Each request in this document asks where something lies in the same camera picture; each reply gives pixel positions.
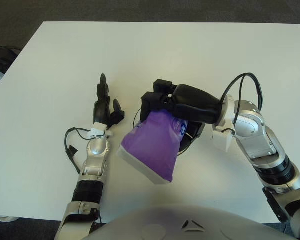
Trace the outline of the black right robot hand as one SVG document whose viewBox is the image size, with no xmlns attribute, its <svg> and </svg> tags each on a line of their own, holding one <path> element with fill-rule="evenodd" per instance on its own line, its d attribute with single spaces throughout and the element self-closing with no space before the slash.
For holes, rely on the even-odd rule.
<svg viewBox="0 0 300 240">
<path fill-rule="evenodd" d="M 186 132 L 196 139 L 206 124 L 214 124 L 220 118 L 222 104 L 218 98 L 198 88 L 157 79 L 153 83 L 153 92 L 146 92 L 141 98 L 140 121 L 144 122 L 150 112 L 160 110 L 188 121 Z"/>
</svg>

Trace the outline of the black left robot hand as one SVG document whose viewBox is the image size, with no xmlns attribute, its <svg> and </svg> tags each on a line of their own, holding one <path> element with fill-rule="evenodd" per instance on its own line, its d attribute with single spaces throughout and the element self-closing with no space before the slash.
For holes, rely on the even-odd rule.
<svg viewBox="0 0 300 240">
<path fill-rule="evenodd" d="M 125 112 L 117 99 L 113 100 L 113 112 L 110 112 L 110 95 L 107 78 L 104 73 L 100 76 L 97 84 L 97 101 L 93 109 L 93 123 L 104 124 L 109 130 L 112 126 L 119 124 L 125 118 Z"/>
</svg>

